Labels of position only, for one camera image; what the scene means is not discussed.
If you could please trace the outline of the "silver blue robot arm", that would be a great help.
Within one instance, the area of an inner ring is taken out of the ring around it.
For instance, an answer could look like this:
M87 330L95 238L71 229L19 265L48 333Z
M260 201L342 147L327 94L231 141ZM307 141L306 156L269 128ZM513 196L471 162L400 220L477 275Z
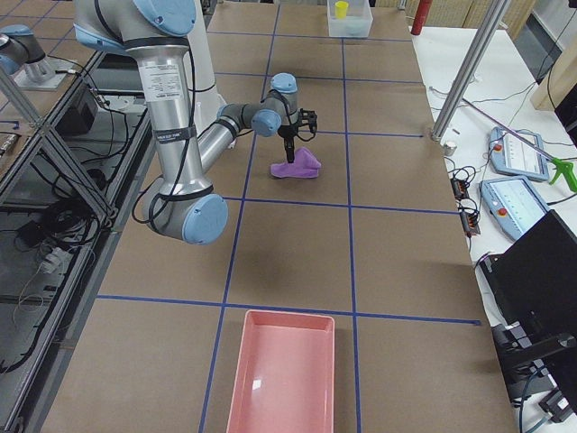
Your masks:
M195 71L188 36L197 21L192 1L77 1L77 40L95 51L124 55L138 66L162 174L142 194L138 223L188 244L211 244L224 231L228 206L207 177L243 130L284 141L288 162L301 128L316 133L316 113L298 105L298 86L275 75L257 104L221 107L203 133L195 125Z

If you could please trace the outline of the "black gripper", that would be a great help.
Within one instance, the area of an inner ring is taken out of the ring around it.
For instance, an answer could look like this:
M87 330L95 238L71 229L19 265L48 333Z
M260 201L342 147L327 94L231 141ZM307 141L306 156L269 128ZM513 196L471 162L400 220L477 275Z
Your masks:
M289 123L283 124L277 131L277 134L283 138L287 162L294 162L294 138L297 137L300 141L311 141L316 137L317 114L314 110L306 110L304 108L300 108L288 119ZM301 129L305 127L311 134L311 136L308 138L304 138L300 135Z

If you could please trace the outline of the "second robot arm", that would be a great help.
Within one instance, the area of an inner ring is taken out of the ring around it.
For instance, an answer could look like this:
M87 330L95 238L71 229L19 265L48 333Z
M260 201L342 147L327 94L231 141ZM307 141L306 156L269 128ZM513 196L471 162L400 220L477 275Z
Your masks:
M11 24L1 28L1 69L8 75L21 67L28 78L42 83L54 75L44 49L32 30L24 24Z

